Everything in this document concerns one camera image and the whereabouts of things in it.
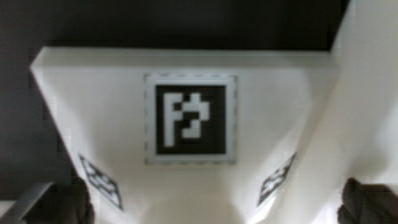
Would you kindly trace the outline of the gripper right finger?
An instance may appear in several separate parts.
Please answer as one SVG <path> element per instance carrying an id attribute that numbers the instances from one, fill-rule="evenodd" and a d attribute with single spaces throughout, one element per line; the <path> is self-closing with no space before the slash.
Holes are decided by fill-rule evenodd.
<path id="1" fill-rule="evenodd" d="M 347 180 L 338 224 L 398 224 L 398 195 L 382 184 Z"/>

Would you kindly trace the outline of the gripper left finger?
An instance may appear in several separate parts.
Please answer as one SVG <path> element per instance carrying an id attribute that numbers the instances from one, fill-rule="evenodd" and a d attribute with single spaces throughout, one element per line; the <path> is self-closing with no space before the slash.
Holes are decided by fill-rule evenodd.
<path id="1" fill-rule="evenodd" d="M 94 208 L 85 182 L 41 182 L 21 194 L 0 215 L 0 224 L 94 224 Z"/>

